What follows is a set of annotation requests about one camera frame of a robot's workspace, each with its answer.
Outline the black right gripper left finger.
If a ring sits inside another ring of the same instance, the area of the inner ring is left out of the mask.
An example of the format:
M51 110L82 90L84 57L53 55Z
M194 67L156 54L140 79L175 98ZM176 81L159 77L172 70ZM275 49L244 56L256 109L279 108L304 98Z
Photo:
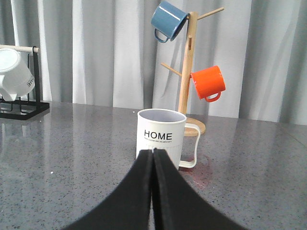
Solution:
M116 189L66 230L147 230L153 151L142 150Z

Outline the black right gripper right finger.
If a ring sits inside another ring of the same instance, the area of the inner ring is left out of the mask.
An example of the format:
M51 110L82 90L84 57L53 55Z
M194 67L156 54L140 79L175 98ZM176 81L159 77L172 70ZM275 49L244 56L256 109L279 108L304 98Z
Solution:
M153 215L156 230L244 230L203 200L163 149L153 150Z

